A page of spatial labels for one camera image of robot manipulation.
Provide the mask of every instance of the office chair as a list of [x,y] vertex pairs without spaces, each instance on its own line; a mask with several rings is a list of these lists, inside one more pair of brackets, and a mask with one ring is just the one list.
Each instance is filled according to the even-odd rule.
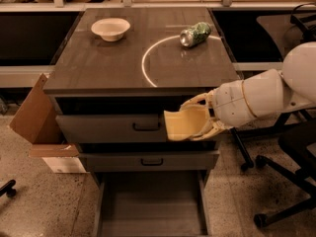
[[10,180],[7,184],[5,184],[3,187],[0,188],[0,197],[4,194],[7,194],[8,198],[12,198],[16,195],[17,191],[13,189],[15,186],[16,181]]
[[310,194],[310,198],[276,214],[256,214],[255,224],[259,228],[266,227],[272,223],[290,217],[298,212],[316,207],[316,186],[306,179],[316,181],[316,119],[303,122],[287,131],[278,139],[278,144],[283,152],[288,154],[298,165],[295,173],[283,168],[277,162],[258,155],[256,165],[259,168],[269,165],[291,182]]
[[244,157],[245,162],[241,165],[241,170],[246,171],[248,168],[253,168],[255,166],[253,160],[250,157],[250,154],[244,144],[244,138],[250,138],[255,136],[267,136],[271,134],[279,134],[285,132],[286,130],[294,127],[297,123],[290,123],[285,124],[291,115],[301,115],[306,120],[312,119],[312,116],[308,114],[306,110],[299,110],[293,113],[284,113],[280,114],[277,118],[276,122],[272,126],[268,127],[260,127],[260,128],[253,128],[247,130],[237,130],[236,128],[231,128],[230,132],[233,135],[237,146]]

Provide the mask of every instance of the terrazzo floor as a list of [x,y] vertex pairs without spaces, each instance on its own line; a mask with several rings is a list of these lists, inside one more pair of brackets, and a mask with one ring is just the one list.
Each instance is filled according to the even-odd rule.
[[[15,179],[17,194],[0,197],[0,237],[88,237],[92,235],[98,187],[90,174],[54,174],[40,158],[30,158],[31,144],[8,124],[18,107],[0,116],[0,186]],[[250,127],[273,123],[260,119]],[[296,165],[277,146],[277,138],[245,140],[254,159],[272,157],[291,170]],[[315,236],[316,210],[303,211],[264,230],[253,223],[258,212],[279,210],[306,194],[269,167],[242,172],[243,158],[232,138],[205,187],[211,236]]]

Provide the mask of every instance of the chair leg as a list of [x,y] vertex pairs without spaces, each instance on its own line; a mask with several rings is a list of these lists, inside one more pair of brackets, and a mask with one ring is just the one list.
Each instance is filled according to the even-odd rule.
[[288,209],[285,209],[281,212],[278,212],[273,215],[267,215],[258,213],[254,217],[255,224],[259,228],[266,227],[268,225],[271,225],[272,223],[275,223],[277,221],[280,221],[282,219],[285,219],[287,217],[290,217],[298,212],[301,212],[305,209],[313,209],[316,207],[316,197],[314,196],[316,194],[316,188],[311,185],[310,183],[306,182],[305,180],[301,179],[301,177],[293,174],[292,172],[288,171],[287,169],[283,168],[280,164],[274,162],[273,160],[263,156],[258,155],[256,157],[256,165],[259,168],[264,167],[265,165],[271,166],[273,169],[281,173],[283,176],[288,178],[290,181],[292,181],[294,184],[302,188],[307,193],[311,194],[311,198],[302,201]]
[[15,186],[16,181],[10,180],[7,184],[0,188],[0,197],[4,194],[7,194],[8,198],[12,198],[16,195],[17,191],[13,189]]
[[275,128],[276,130],[284,128],[285,123],[288,121],[290,115],[291,115],[291,113],[280,114],[280,116],[277,118],[273,128]]
[[271,160],[263,155],[258,155],[256,157],[256,165],[258,167],[263,167],[266,164],[268,164],[270,167],[272,167],[273,169],[278,171],[284,177],[288,178],[291,182],[296,184],[298,187],[300,187],[301,189],[303,189],[307,193],[309,193],[311,195],[316,194],[316,188],[313,185],[311,185],[307,181],[301,179],[301,177],[295,175],[294,173],[290,172],[289,170],[285,169],[277,162],[274,162],[273,160]]
[[262,214],[262,213],[256,214],[254,217],[254,222],[256,226],[259,228],[267,227],[273,223],[276,223],[282,219],[290,217],[305,209],[313,209],[315,208],[315,206],[316,206],[316,198],[311,197],[308,200],[302,201],[288,209],[285,209],[273,215],[267,215],[267,214]]
[[245,163],[241,165],[241,169],[242,171],[246,171],[248,168],[253,168],[254,167],[254,162],[253,160],[251,159],[248,151],[247,151],[247,148],[245,147],[243,141],[241,140],[239,134],[238,134],[238,131],[236,130],[236,128],[231,128],[230,129],[230,132],[231,134],[233,135],[237,145],[238,145],[238,148],[239,150],[241,151],[244,159],[245,159]]
[[308,114],[306,110],[300,110],[299,112],[305,117],[306,120],[313,119],[313,117],[310,114]]

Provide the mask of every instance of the bowl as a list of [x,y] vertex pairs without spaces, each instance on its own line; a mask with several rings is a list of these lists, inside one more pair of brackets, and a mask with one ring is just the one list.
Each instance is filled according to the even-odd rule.
[[106,41],[120,40],[124,33],[130,28],[128,21],[119,18],[108,18],[97,21],[92,25],[91,31],[101,36]]

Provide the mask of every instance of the cardboard box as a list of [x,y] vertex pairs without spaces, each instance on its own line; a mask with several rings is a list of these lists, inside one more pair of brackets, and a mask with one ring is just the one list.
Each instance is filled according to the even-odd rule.
[[30,157],[40,157],[54,173],[85,173],[72,144],[64,143],[56,112],[42,87],[44,75],[19,107],[9,126],[32,144]]

